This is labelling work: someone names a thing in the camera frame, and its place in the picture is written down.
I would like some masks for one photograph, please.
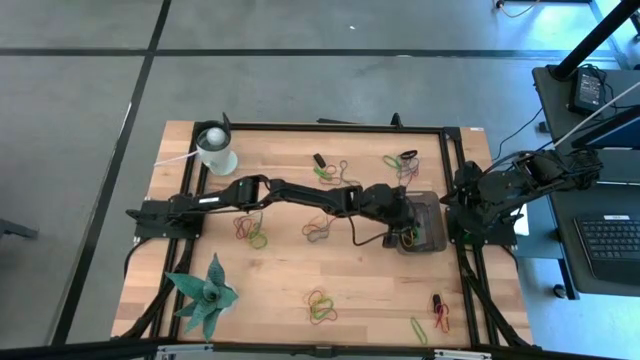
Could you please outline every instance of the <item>green leaf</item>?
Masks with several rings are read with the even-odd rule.
[[[211,281],[214,284],[218,286],[224,285],[224,269],[222,268],[222,266],[220,265],[220,262],[218,261],[217,253],[213,254],[213,261],[209,265],[209,271],[207,272],[207,276],[209,276],[209,279],[211,279]]]
[[[193,311],[196,309],[196,305],[198,305],[198,302],[194,300],[191,302],[191,304],[176,311],[174,315],[175,316],[191,316],[193,315]]]
[[[231,306],[233,302],[238,298],[238,294],[236,294],[233,290],[226,286],[220,287],[220,298],[218,299],[218,309],[222,309],[225,307]]]
[[[204,297],[202,292],[204,280],[188,274],[165,273],[165,275],[176,284],[181,293],[188,297],[194,300],[200,300]]]
[[[213,331],[216,329],[216,323],[218,322],[218,315],[220,315],[221,311],[222,310],[216,310],[204,318],[202,333],[204,334],[204,339],[207,342],[209,342],[213,336]]]
[[[218,298],[220,298],[220,288],[218,288],[218,286],[212,283],[209,279],[204,283],[202,293],[204,295],[204,299],[207,301],[218,301]]]
[[[199,301],[196,308],[193,310],[191,320],[187,323],[187,327],[184,329],[185,334],[193,330],[196,326],[200,325],[204,321],[204,318],[216,310],[215,302]]]

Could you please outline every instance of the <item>gray floor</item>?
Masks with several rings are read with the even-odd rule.
[[[615,3],[598,2],[605,13]],[[3,1],[0,47],[146,48],[160,5]],[[160,47],[566,50],[595,23],[589,7],[576,4],[542,4],[509,19],[489,0],[185,0],[171,6]],[[633,61],[629,26],[615,36]],[[232,121],[383,124],[397,111],[407,124],[482,126],[495,155],[500,139],[539,109],[531,69],[550,62],[557,59],[156,58],[70,341],[109,336],[133,233],[124,210],[145,194],[165,121],[226,111]],[[36,241],[0,242],[1,348],[48,341],[141,64],[139,57],[0,57],[0,217],[40,229]],[[531,127],[503,153],[546,141]],[[549,260],[521,262],[520,278],[536,344],[622,358],[640,353],[638,299],[555,299],[548,289],[561,278]]]

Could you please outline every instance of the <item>white cable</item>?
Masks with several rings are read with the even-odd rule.
[[[188,158],[189,156],[193,156],[193,155],[195,155],[195,154],[197,154],[197,153],[198,153],[198,150],[196,150],[196,151],[194,151],[194,152],[191,152],[191,153],[188,153],[187,155],[182,155],[182,156],[175,157],[175,158],[173,158],[173,159],[158,161],[157,163],[153,164],[153,166],[162,166],[162,165],[164,165],[164,164],[166,164],[166,163],[170,163],[170,162],[172,162],[172,161],[181,160],[181,159],[186,159],[186,158]]]
[[[608,108],[611,104],[613,104],[614,102],[618,101],[618,99],[620,99],[621,97],[627,95],[631,90],[637,88],[638,85],[640,85],[640,81],[638,81],[635,85],[633,85],[632,87],[628,88],[627,90],[623,91],[620,95],[614,97],[608,103],[604,104],[604,106],[601,107],[600,109],[598,109],[598,111],[594,112],[593,114],[589,115],[589,117],[587,117],[586,119],[582,120],[582,122],[580,124],[576,125],[576,127],[571,129],[571,131],[569,131],[565,136],[563,136],[560,140],[558,140],[557,143],[553,144],[553,146],[557,149],[558,145],[560,145],[563,141],[567,140],[567,138],[569,136],[571,136],[571,134],[573,134],[574,132],[578,131],[578,129],[582,125],[586,124],[587,121],[589,121],[589,120],[593,119],[594,117],[598,116],[598,114],[600,114],[604,109]]]
[[[505,10],[505,9],[504,9],[504,5],[502,5],[502,6],[498,6],[498,9],[500,9],[500,10],[501,10],[505,15],[507,15],[508,17],[510,17],[510,18],[512,18],[512,19],[515,19],[515,18],[517,18],[518,16],[524,15],[527,11],[529,11],[529,10],[533,9],[533,8],[534,8],[536,5],[538,5],[539,3],[540,3],[540,0],[536,0],[536,2],[534,2],[533,4],[531,4],[531,6],[529,6],[529,7],[528,7],[528,8],[526,8],[524,11],[522,11],[522,12],[520,12],[520,13],[518,13],[518,14],[515,14],[515,15],[511,15],[511,14],[509,14],[509,13],[507,12],[507,10]]]

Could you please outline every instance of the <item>wooden tabletop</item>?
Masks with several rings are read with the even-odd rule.
[[[158,161],[188,151],[193,124],[167,122]],[[462,139],[466,158],[483,168],[489,166],[484,131],[463,128]],[[455,169],[455,152],[453,144],[449,145]],[[383,163],[382,156],[416,149],[420,174],[408,189],[434,191],[438,196],[446,193],[435,135],[242,130],[233,133],[231,148],[238,155],[238,168],[230,176],[209,174],[206,192],[223,189],[233,180],[254,174],[330,189],[332,186],[320,184],[313,173],[315,153],[321,153],[328,164],[336,166],[346,160],[345,178],[358,180],[364,187],[375,183],[395,186],[395,171]],[[184,166],[185,161],[181,160],[156,167],[148,196],[167,199],[178,193]],[[199,168],[196,160],[192,191]],[[444,252],[412,256],[384,249],[380,241],[355,247],[346,219],[333,222],[327,239],[309,243],[301,228],[323,214],[320,210],[276,203],[263,214],[262,230],[269,240],[263,249],[253,249],[246,241],[236,239],[233,219],[237,214],[207,216],[203,234],[195,243],[191,274],[204,278],[217,253],[227,282],[239,295],[231,310],[220,316],[214,341],[419,346],[410,325],[410,318],[415,317],[427,334],[428,346],[469,345],[460,274],[452,246]],[[364,218],[353,220],[358,241],[386,229]],[[132,256],[112,335],[128,330],[156,295],[167,244],[166,239],[152,239]],[[500,247],[491,246],[484,248],[484,256],[494,302],[520,336],[531,341],[513,259]],[[315,288],[321,288],[334,300],[336,321],[319,325],[309,322],[305,296]],[[436,317],[429,308],[434,293],[441,293],[449,306],[448,334],[434,328]],[[172,295],[167,301],[161,335],[168,333],[173,299]],[[475,303],[481,339],[487,342],[481,306],[477,299]],[[203,340],[200,327],[182,334],[185,324],[183,319],[180,339]]]

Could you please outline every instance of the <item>white ball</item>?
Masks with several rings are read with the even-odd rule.
[[[220,128],[211,128],[207,131],[207,141],[213,146],[220,146],[227,140],[227,134]]]

